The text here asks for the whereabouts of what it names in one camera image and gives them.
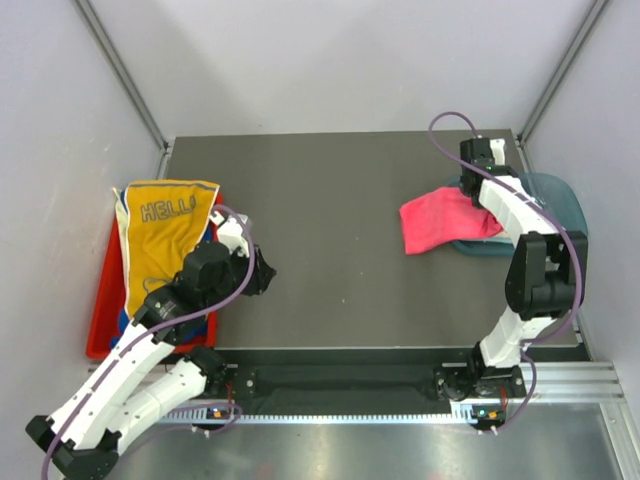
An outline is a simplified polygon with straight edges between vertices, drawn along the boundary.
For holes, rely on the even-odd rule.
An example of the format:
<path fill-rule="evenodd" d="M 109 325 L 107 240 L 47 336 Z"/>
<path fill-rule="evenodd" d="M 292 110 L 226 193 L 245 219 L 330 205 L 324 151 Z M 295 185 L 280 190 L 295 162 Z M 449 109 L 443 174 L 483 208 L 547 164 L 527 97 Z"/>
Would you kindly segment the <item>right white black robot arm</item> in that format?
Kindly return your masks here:
<path fill-rule="evenodd" d="M 582 302 L 588 241 L 549 219 L 504 164 L 502 141 L 467 139 L 459 153 L 461 192 L 493 215 L 514 247 L 504 287 L 507 306 L 474 346 L 465 372 L 472 394 L 496 395 L 521 379 L 521 355 L 543 330 Z"/>

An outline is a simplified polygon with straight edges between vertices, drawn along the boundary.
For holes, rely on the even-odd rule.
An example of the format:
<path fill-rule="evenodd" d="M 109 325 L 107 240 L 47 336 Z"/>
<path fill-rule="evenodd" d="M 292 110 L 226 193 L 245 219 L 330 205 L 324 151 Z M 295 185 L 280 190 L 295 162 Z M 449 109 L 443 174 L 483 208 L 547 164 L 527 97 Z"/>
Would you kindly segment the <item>pink towel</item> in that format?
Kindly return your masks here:
<path fill-rule="evenodd" d="M 473 206 L 454 187 L 441 187 L 399 209 L 404 252 L 417 255 L 458 240 L 486 240 L 503 227 L 486 209 Z"/>

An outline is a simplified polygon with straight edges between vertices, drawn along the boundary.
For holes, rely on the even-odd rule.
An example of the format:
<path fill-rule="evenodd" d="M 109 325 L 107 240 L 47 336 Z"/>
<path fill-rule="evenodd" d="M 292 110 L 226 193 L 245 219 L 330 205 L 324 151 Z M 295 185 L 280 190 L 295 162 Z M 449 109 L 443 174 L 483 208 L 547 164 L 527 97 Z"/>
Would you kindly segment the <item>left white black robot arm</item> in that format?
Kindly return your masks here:
<path fill-rule="evenodd" d="M 159 419 L 228 384 L 227 364 L 196 345 L 147 387 L 145 377 L 195 336 L 209 314 L 237 296 L 263 294 L 276 271 L 256 245 L 248 251 L 218 241 L 198 245 L 173 279 L 145 297 L 109 355 L 58 410 L 36 415 L 27 435 L 67 479 L 103 479 L 131 444 Z"/>

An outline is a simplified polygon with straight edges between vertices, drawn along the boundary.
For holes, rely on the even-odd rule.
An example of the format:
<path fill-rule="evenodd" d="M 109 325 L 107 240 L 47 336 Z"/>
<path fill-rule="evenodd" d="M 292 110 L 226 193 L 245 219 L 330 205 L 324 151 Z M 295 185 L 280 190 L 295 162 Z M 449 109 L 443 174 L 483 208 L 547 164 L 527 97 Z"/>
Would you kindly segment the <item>yellow hello towel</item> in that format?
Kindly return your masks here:
<path fill-rule="evenodd" d="M 115 188 L 128 318 L 148 293 L 169 283 L 208 235 L 220 186 L 201 180 L 142 180 Z"/>

